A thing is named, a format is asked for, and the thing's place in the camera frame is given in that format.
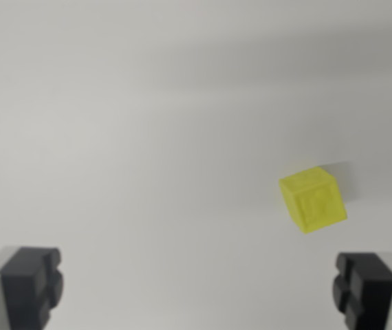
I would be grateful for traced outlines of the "black silver gripper right finger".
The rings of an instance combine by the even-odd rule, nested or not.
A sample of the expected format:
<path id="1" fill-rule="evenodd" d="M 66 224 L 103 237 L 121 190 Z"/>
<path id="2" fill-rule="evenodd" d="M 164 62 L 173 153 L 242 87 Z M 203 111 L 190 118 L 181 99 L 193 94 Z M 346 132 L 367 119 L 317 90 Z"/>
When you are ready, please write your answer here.
<path id="1" fill-rule="evenodd" d="M 392 253 L 341 252 L 332 296 L 351 330 L 392 329 Z"/>

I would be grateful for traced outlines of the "black silver gripper left finger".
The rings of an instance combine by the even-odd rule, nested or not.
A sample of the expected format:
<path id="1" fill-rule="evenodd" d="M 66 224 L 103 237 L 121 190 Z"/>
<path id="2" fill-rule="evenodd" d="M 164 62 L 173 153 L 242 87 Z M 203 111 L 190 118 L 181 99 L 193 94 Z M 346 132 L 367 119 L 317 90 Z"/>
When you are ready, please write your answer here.
<path id="1" fill-rule="evenodd" d="M 56 247 L 0 250 L 0 329 L 44 329 L 63 295 Z"/>

